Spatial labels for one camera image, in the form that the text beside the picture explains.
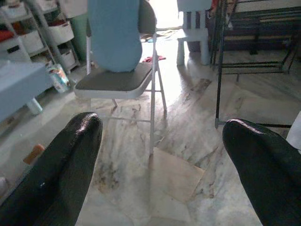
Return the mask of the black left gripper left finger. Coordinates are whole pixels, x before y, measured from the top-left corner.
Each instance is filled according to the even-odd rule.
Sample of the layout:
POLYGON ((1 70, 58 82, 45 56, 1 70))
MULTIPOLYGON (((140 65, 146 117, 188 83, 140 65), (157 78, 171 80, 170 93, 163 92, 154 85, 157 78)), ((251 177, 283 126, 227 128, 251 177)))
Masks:
POLYGON ((94 172, 102 130, 98 114, 74 116, 5 196, 1 225, 75 225, 94 172))

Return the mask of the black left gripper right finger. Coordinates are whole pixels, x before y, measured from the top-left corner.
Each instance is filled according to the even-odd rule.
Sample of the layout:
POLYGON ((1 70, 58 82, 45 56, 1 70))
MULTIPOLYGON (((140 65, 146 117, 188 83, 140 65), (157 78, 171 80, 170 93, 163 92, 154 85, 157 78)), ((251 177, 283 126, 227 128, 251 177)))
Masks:
POLYGON ((243 119, 228 120, 224 147, 264 226, 301 224, 301 154, 278 133, 243 119))

